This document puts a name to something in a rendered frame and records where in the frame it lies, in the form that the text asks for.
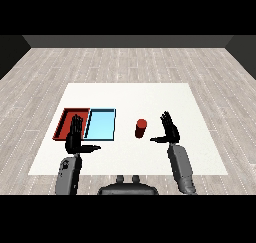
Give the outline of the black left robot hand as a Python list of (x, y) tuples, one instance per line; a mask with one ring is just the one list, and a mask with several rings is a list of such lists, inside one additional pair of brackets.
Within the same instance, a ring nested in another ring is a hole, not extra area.
[(97, 145), (82, 145), (82, 122), (83, 119), (75, 114), (72, 117), (70, 124), (70, 131), (67, 134), (65, 149), (68, 154), (77, 154), (77, 153), (92, 153), (95, 150), (99, 150), (100, 146)]

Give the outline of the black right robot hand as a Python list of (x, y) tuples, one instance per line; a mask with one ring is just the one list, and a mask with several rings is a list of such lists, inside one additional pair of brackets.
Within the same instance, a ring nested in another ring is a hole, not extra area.
[(172, 118), (168, 111), (165, 111), (161, 117), (162, 125), (165, 131), (165, 135), (162, 137), (151, 138), (151, 141), (157, 143), (170, 143), (177, 144), (180, 141), (180, 134), (178, 128), (172, 121)]

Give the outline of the shallow red open box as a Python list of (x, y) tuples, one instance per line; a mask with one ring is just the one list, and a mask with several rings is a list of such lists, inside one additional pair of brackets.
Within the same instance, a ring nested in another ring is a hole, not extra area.
[(89, 116), (89, 108), (65, 108), (62, 112), (58, 125), (56, 127), (55, 133), (53, 135), (53, 140), (55, 141), (65, 141), (67, 134), (70, 132), (70, 126), (72, 118), (78, 115), (82, 119), (82, 131), (81, 139), (84, 139), (84, 132)]

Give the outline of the small red can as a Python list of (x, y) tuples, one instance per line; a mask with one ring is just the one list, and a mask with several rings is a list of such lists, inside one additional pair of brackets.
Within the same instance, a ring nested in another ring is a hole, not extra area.
[(135, 137), (142, 138), (147, 128), (147, 121), (145, 119), (139, 119), (136, 123)]

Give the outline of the shallow light blue open box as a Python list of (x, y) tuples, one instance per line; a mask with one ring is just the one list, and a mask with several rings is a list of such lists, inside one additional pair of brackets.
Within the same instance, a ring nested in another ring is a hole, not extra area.
[(92, 108), (86, 122), (85, 141), (113, 141), (116, 110), (114, 108)]

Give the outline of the dark grey robot body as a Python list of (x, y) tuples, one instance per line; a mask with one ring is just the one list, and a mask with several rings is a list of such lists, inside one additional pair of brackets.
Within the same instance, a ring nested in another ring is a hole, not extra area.
[(116, 182), (101, 187), (98, 195), (158, 195), (155, 187), (142, 184), (138, 175), (132, 176), (131, 183), (124, 182), (124, 176), (118, 175)]

